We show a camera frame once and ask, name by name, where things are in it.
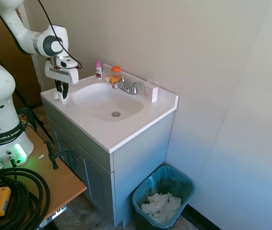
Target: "orange bottle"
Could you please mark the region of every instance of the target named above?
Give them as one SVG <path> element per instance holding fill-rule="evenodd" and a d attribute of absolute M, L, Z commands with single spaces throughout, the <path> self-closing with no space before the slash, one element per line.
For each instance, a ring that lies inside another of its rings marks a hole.
<path fill-rule="evenodd" d="M 111 68 L 112 75 L 111 75 L 111 84 L 116 82 L 121 82 L 121 67 L 120 66 L 113 66 Z"/>

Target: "wooden door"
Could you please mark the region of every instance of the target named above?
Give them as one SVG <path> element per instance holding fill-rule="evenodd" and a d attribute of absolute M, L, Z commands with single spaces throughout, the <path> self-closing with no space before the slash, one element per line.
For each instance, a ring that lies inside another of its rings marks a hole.
<path fill-rule="evenodd" d="M 40 85 L 30 55 L 23 54 L 16 46 L 12 35 L 0 19 L 0 59 L 19 84 L 30 106 L 41 104 Z M 16 108 L 24 105 L 13 94 Z"/>

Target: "wooden table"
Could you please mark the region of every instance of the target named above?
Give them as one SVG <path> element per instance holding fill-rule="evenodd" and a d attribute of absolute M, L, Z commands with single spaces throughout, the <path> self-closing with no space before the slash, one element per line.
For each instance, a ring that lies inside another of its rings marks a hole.
<path fill-rule="evenodd" d="M 47 219 L 79 194 L 83 193 L 87 187 L 62 160 L 56 160 L 59 168 L 54 170 L 52 162 L 48 158 L 48 150 L 46 144 L 43 144 L 43 140 L 30 127 L 26 129 L 26 134 L 34 144 L 34 151 L 30 154 L 27 163 L 21 167 L 37 172 L 47 182 L 50 190 L 50 206 L 45 216 L 45 219 Z M 38 188 L 34 182 L 22 177 L 18 177 L 18 179 L 26 184 L 29 191 L 38 196 Z M 41 211 L 45 207 L 45 202 L 45 199 L 43 199 Z"/>

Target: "white countertop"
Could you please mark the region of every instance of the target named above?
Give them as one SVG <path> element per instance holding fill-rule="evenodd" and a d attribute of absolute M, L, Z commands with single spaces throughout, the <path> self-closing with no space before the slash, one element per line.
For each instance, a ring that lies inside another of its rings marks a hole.
<path fill-rule="evenodd" d="M 70 85 L 70 90 L 74 91 L 69 95 L 66 105 L 54 99 L 56 89 L 42 92 L 41 96 L 109 153 L 117 150 L 177 108 L 178 96 L 162 88 L 159 88 L 158 99 L 153 103 L 146 100 L 140 93 L 130 95 L 121 89 L 116 89 L 122 97 L 132 97 L 142 103 L 143 109 L 123 120 L 101 120 L 93 114 L 85 112 L 86 108 L 80 108 L 73 101 L 73 93 L 96 83 L 103 83 L 111 87 L 110 82 L 97 79 L 94 75 L 80 80 L 76 85 Z"/>

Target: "floor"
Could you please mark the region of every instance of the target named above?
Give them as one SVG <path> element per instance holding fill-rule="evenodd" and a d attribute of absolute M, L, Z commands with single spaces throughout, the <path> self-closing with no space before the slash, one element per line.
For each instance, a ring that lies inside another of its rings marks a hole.
<path fill-rule="evenodd" d="M 45 128 L 51 134 L 44 108 L 35 108 L 34 113 L 44 123 Z M 38 134 L 41 138 L 48 139 L 47 135 L 38 126 Z M 113 228 L 108 221 L 103 218 L 97 209 L 89 202 L 84 195 L 79 195 L 67 205 L 67 210 L 54 220 L 59 230 L 121 230 L 118 226 Z M 126 230 L 136 230 L 135 223 L 132 222 Z M 180 216 L 172 230 L 198 230 L 185 218 Z"/>

